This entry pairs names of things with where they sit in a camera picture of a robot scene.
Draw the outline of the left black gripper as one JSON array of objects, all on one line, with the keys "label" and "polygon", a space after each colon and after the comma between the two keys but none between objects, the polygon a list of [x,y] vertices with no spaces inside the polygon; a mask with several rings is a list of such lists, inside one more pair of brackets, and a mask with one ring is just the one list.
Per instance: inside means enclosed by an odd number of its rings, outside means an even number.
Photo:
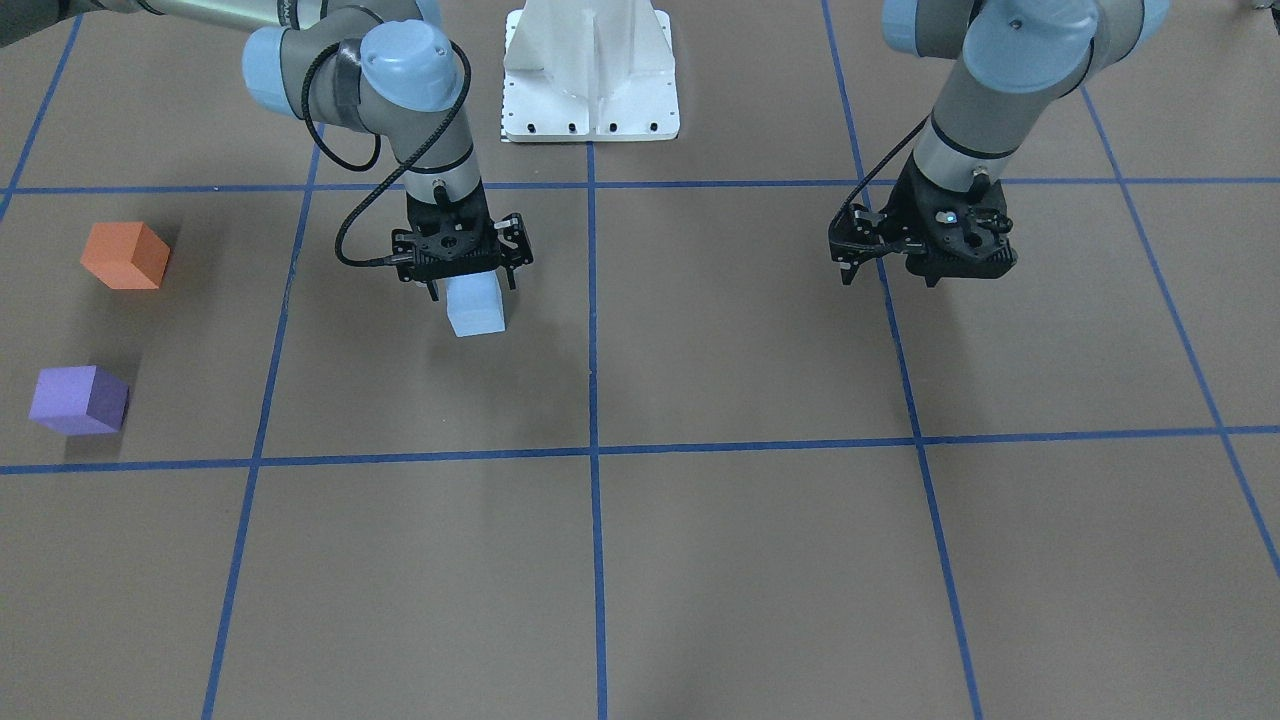
[{"label": "left black gripper", "polygon": [[1018,264],[1004,183],[980,176],[965,192],[934,184],[909,160],[881,211],[849,202],[828,227],[831,259],[850,286],[859,269],[902,254],[906,269],[936,288],[942,278],[1000,278]]}]

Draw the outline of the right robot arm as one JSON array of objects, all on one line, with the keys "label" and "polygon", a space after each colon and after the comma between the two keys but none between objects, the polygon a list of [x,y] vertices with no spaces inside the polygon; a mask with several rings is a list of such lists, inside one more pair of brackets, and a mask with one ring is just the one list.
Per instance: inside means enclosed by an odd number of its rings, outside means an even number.
[{"label": "right robot arm", "polygon": [[[261,106],[303,122],[317,149],[317,124],[370,135],[370,159],[330,154],[351,172],[374,168],[390,152],[396,169],[342,222],[334,252],[347,266],[394,269],[430,291],[443,279],[503,270],[512,281],[532,261],[520,214],[495,220],[489,210],[465,115],[472,70],[445,35],[434,1],[6,1],[9,45],[91,12],[187,18],[248,37],[241,58],[244,86]],[[408,227],[390,251],[356,259],[344,251],[356,219],[394,183],[406,188]]]}]

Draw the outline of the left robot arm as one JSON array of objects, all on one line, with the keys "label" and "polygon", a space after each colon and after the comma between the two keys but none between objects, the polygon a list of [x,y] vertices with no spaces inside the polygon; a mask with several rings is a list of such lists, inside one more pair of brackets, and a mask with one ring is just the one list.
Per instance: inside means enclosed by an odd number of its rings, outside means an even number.
[{"label": "left robot arm", "polygon": [[1001,182],[1046,109],[1130,56],[1162,27],[1169,1],[887,1],[888,46],[947,59],[931,113],[886,205],[846,197],[828,227],[841,281],[890,254],[936,286],[998,279],[1018,263]]}]

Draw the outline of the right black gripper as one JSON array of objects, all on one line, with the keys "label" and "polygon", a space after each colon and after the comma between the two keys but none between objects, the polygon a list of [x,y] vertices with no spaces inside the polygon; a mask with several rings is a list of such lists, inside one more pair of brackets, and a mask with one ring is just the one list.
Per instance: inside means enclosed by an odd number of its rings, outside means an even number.
[{"label": "right black gripper", "polygon": [[408,229],[392,232],[392,256],[402,282],[428,284],[438,302],[436,281],[503,268],[508,290],[518,290],[516,268],[534,261],[524,219],[512,213],[494,222],[480,184],[444,205],[406,197]]}]

